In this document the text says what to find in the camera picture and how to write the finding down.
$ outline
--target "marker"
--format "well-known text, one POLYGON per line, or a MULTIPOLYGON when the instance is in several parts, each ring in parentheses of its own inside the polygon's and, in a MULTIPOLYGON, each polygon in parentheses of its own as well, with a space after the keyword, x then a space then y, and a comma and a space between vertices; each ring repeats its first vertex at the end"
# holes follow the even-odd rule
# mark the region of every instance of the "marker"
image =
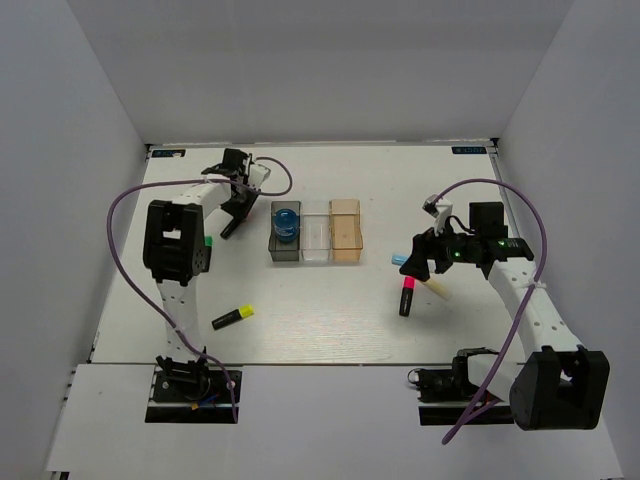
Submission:
POLYGON ((236 308, 235 310, 216 318, 211 322, 214 330, 220 330, 232 323, 236 323, 243 318, 247 318, 253 315, 253 307, 251 305, 245 305, 244 307, 236 308))
MULTIPOLYGON (((409 257, 407 257, 406 255, 400 255, 400 254, 394 253, 393 255, 391 255, 391 263, 394 265, 402 266, 404 262, 407 261, 408 258, 409 257)), ((429 270, 433 271, 436 269, 436 264, 433 260, 428 260, 427 262, 429 264, 429 270)), ((449 289, 444 285, 442 285, 440 282, 437 282, 436 280, 434 280, 433 277, 431 277, 426 282, 420 282, 420 283, 423 284, 425 287, 427 287, 436 295, 444 298, 445 300, 451 299, 452 295, 449 289)))
POLYGON ((413 289, 416 280, 412 277, 404 277, 402 284, 402 296, 400 297, 400 316, 408 317, 411 311, 411 300, 413 299, 413 289))

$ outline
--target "blue cup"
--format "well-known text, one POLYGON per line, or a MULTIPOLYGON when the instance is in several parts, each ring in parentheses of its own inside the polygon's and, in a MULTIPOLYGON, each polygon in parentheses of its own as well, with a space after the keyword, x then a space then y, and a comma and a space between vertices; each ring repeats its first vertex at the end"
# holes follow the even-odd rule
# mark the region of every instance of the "blue cup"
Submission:
POLYGON ((276 237, 283 243, 293 242, 299 233, 298 214, 289 208, 278 210, 273 219, 276 237))

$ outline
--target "yellow highlighter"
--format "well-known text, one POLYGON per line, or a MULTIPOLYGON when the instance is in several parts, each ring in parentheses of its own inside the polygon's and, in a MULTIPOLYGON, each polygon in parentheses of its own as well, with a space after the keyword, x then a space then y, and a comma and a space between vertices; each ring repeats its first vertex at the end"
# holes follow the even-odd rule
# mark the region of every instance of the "yellow highlighter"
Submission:
POLYGON ((211 322, 214 330, 220 330, 232 323, 239 322, 240 320, 253 315, 253 306, 244 305, 243 307, 236 308, 235 310, 216 318, 211 322))

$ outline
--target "pink highlighter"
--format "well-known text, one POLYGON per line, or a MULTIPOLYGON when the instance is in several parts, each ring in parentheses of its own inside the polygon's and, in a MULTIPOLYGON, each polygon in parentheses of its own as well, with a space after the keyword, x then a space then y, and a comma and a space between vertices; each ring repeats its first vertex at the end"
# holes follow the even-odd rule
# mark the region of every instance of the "pink highlighter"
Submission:
POLYGON ((411 300, 413 299, 413 289, 416 286, 416 280, 413 277, 404 277, 402 284, 402 296, 400 297, 400 316, 408 317, 411 311, 411 300))

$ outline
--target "blue object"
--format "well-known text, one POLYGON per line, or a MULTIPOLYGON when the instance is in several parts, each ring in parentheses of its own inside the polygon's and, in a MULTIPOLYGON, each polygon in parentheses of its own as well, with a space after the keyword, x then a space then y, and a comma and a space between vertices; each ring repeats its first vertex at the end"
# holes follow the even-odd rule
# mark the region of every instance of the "blue object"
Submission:
POLYGON ((204 405, 207 405, 208 403, 213 403, 213 401, 216 399, 218 395, 211 395, 209 398, 205 398, 204 400, 200 400, 198 402, 198 407, 202 407, 204 405))
POLYGON ((407 257, 406 255, 398 255, 397 253, 394 253, 393 255, 391 255, 391 263, 401 267, 402 265, 404 265, 404 262, 406 262, 408 258, 409 257, 407 257))
POLYGON ((291 243, 298 236, 300 219, 298 214, 289 208, 278 210, 273 219, 276 237, 283 243, 291 243))

